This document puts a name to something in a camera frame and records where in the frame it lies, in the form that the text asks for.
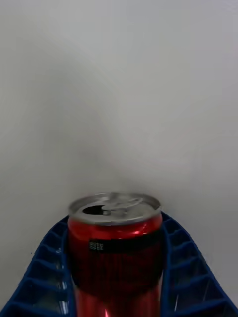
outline blue plastic holder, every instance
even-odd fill
[[[166,267],[161,317],[238,317],[190,235],[162,213]],[[65,217],[40,243],[19,286],[0,317],[76,317],[71,273],[64,250]]]
[[[76,317],[64,252],[67,220],[65,217],[46,234],[0,317]]]
[[[195,242],[174,219],[162,213],[167,258],[161,292],[161,317],[238,317]]]

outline can opening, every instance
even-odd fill
[[[103,215],[104,212],[102,210],[102,207],[104,207],[104,205],[90,206],[88,208],[85,208],[83,210],[83,213],[92,215]]]

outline red can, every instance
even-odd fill
[[[158,317],[163,270],[159,202],[140,194],[97,194],[74,202],[69,257],[78,317]]]

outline black label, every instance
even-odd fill
[[[127,253],[143,250],[158,242],[162,243],[160,229],[131,239],[92,239],[89,241],[89,249],[102,253]]]

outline can lid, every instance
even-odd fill
[[[97,225],[125,225],[158,215],[160,203],[144,194],[102,193],[79,199],[69,207],[69,215]]]

